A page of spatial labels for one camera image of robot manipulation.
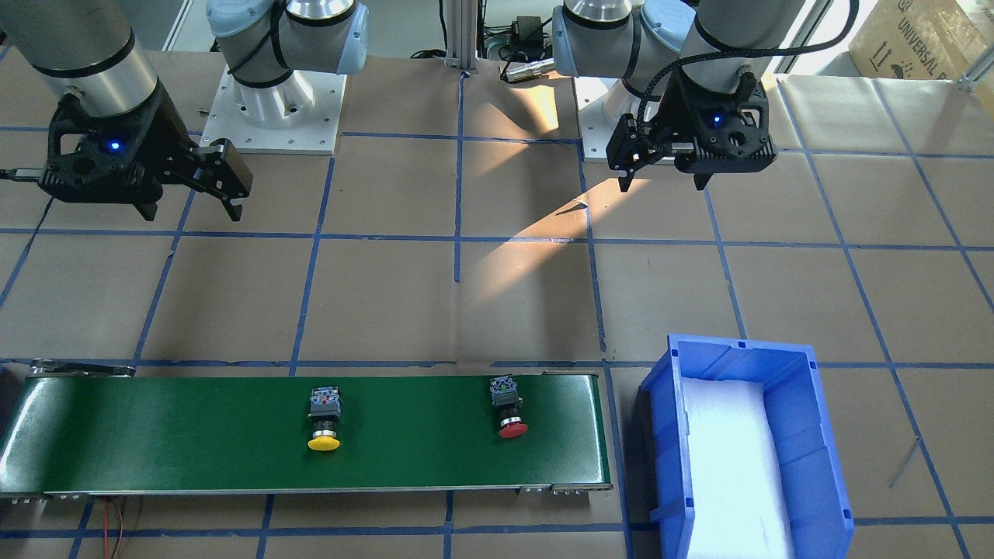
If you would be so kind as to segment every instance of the blue plastic bin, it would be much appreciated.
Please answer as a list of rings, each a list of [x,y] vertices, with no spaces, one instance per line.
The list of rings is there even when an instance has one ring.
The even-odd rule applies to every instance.
[[[685,377],[763,385],[794,555],[843,559],[855,525],[814,349],[688,334],[670,334],[668,340],[666,355],[642,381],[652,402],[659,506],[651,517],[659,523],[663,559],[686,558],[694,529]]]

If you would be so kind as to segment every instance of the yellow push button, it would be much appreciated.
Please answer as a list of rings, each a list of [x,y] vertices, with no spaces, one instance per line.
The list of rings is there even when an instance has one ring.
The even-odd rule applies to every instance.
[[[307,448],[312,451],[334,451],[341,445],[341,441],[328,435],[315,437],[307,442]]]

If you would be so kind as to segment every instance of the cardboard box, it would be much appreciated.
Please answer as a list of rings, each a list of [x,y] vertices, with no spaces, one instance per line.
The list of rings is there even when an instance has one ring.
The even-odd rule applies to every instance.
[[[880,0],[849,45],[860,74],[957,80],[994,43],[994,0]],[[994,77],[974,91],[994,118]]]

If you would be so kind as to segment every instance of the white foam sheet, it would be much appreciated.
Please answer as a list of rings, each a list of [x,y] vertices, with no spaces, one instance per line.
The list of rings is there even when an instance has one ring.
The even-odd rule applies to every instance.
[[[793,559],[762,385],[683,379],[694,530],[689,559]]]

